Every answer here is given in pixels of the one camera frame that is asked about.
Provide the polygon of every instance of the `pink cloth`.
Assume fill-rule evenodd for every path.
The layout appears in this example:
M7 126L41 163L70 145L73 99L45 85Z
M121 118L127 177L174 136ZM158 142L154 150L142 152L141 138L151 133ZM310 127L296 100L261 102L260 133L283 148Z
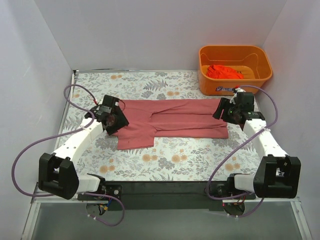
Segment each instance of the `pink cloth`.
M227 139L227 123L212 117L219 99L124 100L129 121L121 128L118 150L154 146L155 137Z

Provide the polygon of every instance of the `label on bin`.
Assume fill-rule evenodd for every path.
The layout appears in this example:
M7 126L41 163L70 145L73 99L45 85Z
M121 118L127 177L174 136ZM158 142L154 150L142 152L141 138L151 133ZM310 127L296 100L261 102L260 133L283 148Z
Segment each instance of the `label on bin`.
M233 88L223 87L223 86L218 86L215 90L216 90L217 92L219 92L219 91L228 91L228 92L232 92L232 91L233 91Z

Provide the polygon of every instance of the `floral pattern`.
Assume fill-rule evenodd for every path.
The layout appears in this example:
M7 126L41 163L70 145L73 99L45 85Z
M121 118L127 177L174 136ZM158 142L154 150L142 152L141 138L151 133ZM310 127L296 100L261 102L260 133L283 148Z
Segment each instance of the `floral pattern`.
M99 100L105 94L120 99L207 99L198 85L196 71L80 73L77 84L88 88ZM91 97L75 88L72 102L90 109ZM76 129L84 113L69 106L63 132ZM78 174L97 174L109 181L205 181L215 167L247 136L239 126L228 124L228 139L156 137L154 147L117 150L118 138L103 132L76 164ZM61 146L69 136L59 139ZM249 143L234 154L214 176L226 180L231 173L254 173L259 157Z

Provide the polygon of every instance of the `pink pants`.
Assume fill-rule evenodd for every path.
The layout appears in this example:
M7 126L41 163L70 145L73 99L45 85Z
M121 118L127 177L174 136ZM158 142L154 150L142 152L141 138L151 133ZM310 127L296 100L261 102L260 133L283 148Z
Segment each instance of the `pink pants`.
M227 139L227 123L212 117L219 99L124 100L129 125L121 128L118 150L154 146L155 137Z

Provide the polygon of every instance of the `orange bin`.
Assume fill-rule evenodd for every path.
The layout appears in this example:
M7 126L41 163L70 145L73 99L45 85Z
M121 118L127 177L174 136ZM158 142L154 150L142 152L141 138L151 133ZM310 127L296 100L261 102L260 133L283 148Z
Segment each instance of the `orange bin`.
M244 79L214 79L207 77L212 64L231 67ZM257 46L207 45L199 51L199 87L204 95L233 95L232 88L239 85L261 87L272 76L272 68L266 53ZM258 91L244 87L246 91Z

